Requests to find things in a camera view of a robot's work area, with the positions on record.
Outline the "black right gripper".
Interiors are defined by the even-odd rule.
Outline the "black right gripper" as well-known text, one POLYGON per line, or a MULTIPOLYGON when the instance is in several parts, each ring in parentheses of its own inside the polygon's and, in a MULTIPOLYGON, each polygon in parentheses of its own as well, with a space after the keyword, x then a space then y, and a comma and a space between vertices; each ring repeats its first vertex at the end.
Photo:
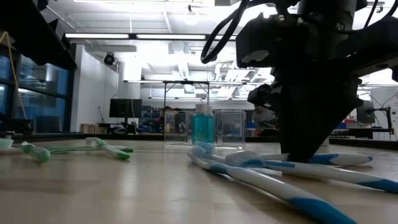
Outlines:
MULTIPOLYGON (((352 31, 353 14, 278 14, 273 19, 285 28, 305 31, 295 43, 299 59, 329 60, 337 44, 352 31)), ((358 78, 331 82, 299 82, 280 91, 278 114, 280 146, 292 162, 308 162, 330 133, 363 101, 356 94, 358 78)))

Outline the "blue white toothbrush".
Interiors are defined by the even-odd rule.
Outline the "blue white toothbrush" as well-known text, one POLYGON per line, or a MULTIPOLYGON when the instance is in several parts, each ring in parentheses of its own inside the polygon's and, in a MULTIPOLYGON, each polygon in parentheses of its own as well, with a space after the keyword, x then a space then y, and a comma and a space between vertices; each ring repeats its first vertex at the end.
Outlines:
MULTIPOLYGON (((192 152, 198 156, 205 159, 211 159, 218 162, 225 162, 229 157, 218 157, 214 153, 215 147, 212 144, 205 142, 197 142, 193 145, 192 152)), ((232 159, 235 157, 239 161, 238 164, 246 165, 248 162, 261 158, 263 161, 289 161, 289 154, 268 154, 260 155, 253 151, 237 151, 232 154, 232 159)), ((352 154, 352 153, 324 153, 324 154, 314 154, 308 161, 307 164, 321 164, 327 166, 358 166, 365 164, 373 160, 372 156, 365 154, 352 154)))
POLYGON ((351 184, 370 187, 386 192, 398 194, 398 182, 365 174, 352 170, 342 169, 342 166, 327 166, 321 164, 307 164, 300 162, 263 161, 259 158, 252 163, 248 162, 244 167, 260 167, 298 175, 310 175, 326 179, 339 180, 351 184))
POLYGON ((196 146, 188 152, 188 156, 202 169, 228 175, 240 182, 259 188, 323 224, 357 224, 353 219, 320 197, 244 167, 241 161, 228 157, 217 159, 208 154, 206 150, 196 146))

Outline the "clear acrylic organizer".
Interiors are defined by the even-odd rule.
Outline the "clear acrylic organizer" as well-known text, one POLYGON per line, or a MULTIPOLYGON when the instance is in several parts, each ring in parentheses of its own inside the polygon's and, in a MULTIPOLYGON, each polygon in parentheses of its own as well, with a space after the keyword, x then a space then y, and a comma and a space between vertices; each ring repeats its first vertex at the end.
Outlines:
MULTIPOLYGON (((194 111, 166 112, 164 141, 167 146, 189 146, 193 139, 194 111)), ((219 110, 215 117, 215 146, 243 149, 246 145, 246 113, 219 110)))

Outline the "green white toothbrush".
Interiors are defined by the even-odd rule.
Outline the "green white toothbrush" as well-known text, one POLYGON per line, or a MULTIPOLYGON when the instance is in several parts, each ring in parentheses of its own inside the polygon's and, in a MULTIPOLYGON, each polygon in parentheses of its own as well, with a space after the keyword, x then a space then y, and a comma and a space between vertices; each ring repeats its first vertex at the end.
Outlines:
POLYGON ((109 145, 108 143, 106 143, 104 140, 100 139, 100 138, 96 138, 96 137, 91 137, 91 138, 86 138, 86 143, 87 144, 91 144, 94 145, 102 150, 104 150, 105 152, 107 152, 108 154, 110 154, 111 156, 120 159, 120 160, 127 160, 130 158, 130 155, 124 151, 121 151, 119 149, 116 149, 115 147, 109 145))
POLYGON ((21 151, 30 155, 38 163, 48 162, 51 158, 51 154, 46 148, 38 147, 28 142, 21 143, 21 151))
MULTIPOLYGON (((116 149, 124 151, 126 153, 134 152, 133 148, 126 147, 126 146, 113 146, 116 149)), ((57 146, 57 147, 48 147, 47 150, 51 153, 56 152, 69 152, 69 151, 103 151, 102 149, 94 146, 94 145, 84 145, 84 146, 57 146)))

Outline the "black computer monitor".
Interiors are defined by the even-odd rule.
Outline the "black computer monitor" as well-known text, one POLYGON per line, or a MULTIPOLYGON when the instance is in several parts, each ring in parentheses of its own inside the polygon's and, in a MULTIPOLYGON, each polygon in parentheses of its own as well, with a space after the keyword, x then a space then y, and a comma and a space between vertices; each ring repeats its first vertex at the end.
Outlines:
POLYGON ((109 116, 111 118, 140 118, 141 99, 110 99, 109 116))
POLYGON ((374 104, 371 101, 363 101, 363 104, 356 109, 357 120, 360 123, 372 124, 375 122, 374 104))

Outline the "round white ceiling lamp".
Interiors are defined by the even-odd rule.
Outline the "round white ceiling lamp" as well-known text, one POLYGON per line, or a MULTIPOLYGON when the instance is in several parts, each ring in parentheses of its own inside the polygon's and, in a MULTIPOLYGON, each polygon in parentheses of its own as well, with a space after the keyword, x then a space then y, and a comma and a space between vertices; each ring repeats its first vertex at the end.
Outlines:
POLYGON ((192 5, 191 4, 189 4, 187 6, 187 10, 188 11, 185 14, 185 17, 183 19, 184 23, 186 23, 186 25, 188 25, 188 26, 197 25, 199 23, 199 18, 198 18, 199 17, 199 13, 192 10, 192 5))

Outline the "long ceiling light bar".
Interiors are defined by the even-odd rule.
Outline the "long ceiling light bar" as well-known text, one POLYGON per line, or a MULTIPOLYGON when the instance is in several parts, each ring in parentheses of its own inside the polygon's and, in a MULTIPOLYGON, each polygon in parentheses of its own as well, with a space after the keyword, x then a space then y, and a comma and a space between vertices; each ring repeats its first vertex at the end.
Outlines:
POLYGON ((208 34, 122 34, 122 33, 66 33, 68 39, 80 40, 207 40, 208 34))

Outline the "wooden crate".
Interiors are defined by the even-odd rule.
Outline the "wooden crate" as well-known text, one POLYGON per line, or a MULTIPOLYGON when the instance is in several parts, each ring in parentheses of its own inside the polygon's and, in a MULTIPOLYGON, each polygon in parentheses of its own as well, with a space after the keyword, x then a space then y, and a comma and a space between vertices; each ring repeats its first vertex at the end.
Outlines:
POLYGON ((84 134, 106 134, 107 129, 105 124, 80 124, 80 132, 84 134))

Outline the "dark blue glass window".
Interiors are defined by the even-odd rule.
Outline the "dark blue glass window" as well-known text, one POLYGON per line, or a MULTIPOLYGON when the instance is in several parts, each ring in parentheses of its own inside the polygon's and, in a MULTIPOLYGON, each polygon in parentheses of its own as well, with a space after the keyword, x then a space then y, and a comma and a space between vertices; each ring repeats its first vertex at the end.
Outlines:
POLYGON ((70 130, 73 72, 0 54, 0 113, 31 133, 70 130))

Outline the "black metal workbench frame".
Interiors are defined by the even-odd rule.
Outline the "black metal workbench frame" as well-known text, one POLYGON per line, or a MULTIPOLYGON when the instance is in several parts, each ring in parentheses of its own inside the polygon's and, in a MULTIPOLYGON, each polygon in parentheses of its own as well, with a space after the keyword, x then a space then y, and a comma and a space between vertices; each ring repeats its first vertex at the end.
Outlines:
POLYGON ((207 106, 212 106, 215 109, 218 110, 246 110, 248 103, 243 99, 239 99, 238 101, 241 102, 241 104, 236 104, 233 103, 229 107, 223 106, 220 103, 227 103, 227 102, 232 102, 234 101, 234 98, 210 98, 210 86, 211 85, 245 85, 246 82, 209 82, 209 81, 190 81, 190 80, 163 80, 161 81, 162 84, 164 84, 164 96, 163 96, 163 101, 164 101, 164 112, 163 116, 165 118, 165 112, 166 112, 166 100, 167 100, 167 92, 171 90, 176 84, 179 85, 198 85, 201 87, 205 93, 207 94, 206 97, 204 98, 197 98, 197 97, 171 97, 172 100, 205 100, 207 106))

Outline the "black aluminium table frame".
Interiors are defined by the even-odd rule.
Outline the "black aluminium table frame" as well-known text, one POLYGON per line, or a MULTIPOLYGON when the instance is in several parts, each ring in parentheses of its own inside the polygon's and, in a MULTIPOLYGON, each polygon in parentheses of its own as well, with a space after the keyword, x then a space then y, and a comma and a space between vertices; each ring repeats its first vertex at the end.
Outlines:
MULTIPOLYGON (((163 141, 163 134, 82 134, 82 133, 42 133, 23 135, 15 134, 11 138, 15 142, 44 142, 44 141, 66 141, 75 139, 85 139, 88 137, 98 137, 105 140, 128 140, 128 141, 163 141)), ((363 147, 373 149, 383 149, 398 151, 398 141, 375 140, 375 139, 349 139, 349 138, 329 138, 329 143, 340 146, 363 147)))

